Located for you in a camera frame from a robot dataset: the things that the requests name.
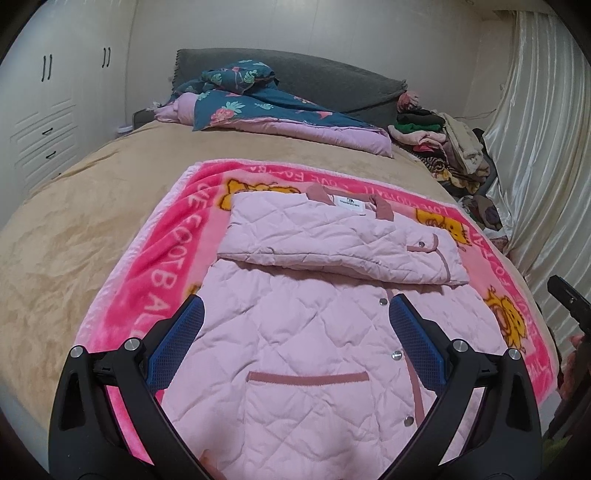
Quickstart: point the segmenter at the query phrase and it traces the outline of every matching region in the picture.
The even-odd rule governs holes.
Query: gray headboard
[[[184,48],[177,52],[173,89],[238,60],[269,65],[285,92],[386,128],[396,120],[396,102],[406,81],[392,80],[346,63],[300,53],[250,48]]]

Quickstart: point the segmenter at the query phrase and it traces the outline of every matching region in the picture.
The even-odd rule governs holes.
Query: white wardrobe
[[[0,228],[116,137],[137,0],[48,0],[0,64]]]

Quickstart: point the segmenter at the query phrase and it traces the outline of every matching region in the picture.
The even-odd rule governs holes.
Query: teal floral pillow
[[[275,72],[261,61],[241,60],[218,70],[201,74],[203,91],[223,89],[242,95],[255,85],[267,84],[275,80]]]

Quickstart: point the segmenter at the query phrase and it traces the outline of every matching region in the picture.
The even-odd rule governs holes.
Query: clothing label
[[[365,204],[361,200],[350,199],[348,197],[339,197],[335,195],[335,205],[346,208],[360,215],[365,215]]]

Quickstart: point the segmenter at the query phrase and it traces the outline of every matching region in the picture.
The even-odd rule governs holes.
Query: wardrobe door
[[[116,137],[117,127],[125,125],[127,55],[136,4],[136,0],[122,0],[109,4],[107,67],[103,77],[106,85],[105,126],[109,140]]]
[[[25,199],[11,138],[45,118],[45,43],[51,9],[47,2],[33,15],[0,64],[0,228]]]
[[[80,154],[86,156],[108,141],[105,128],[105,71],[111,1],[75,0],[72,34],[77,43],[76,76]]]
[[[0,65],[0,105],[9,136],[45,117],[44,88],[49,69],[46,44],[53,2],[33,15]]]
[[[56,0],[50,11],[46,28],[49,38],[46,43],[47,76],[44,100],[46,116],[58,113],[76,104],[74,79],[78,45],[72,38],[73,4]]]

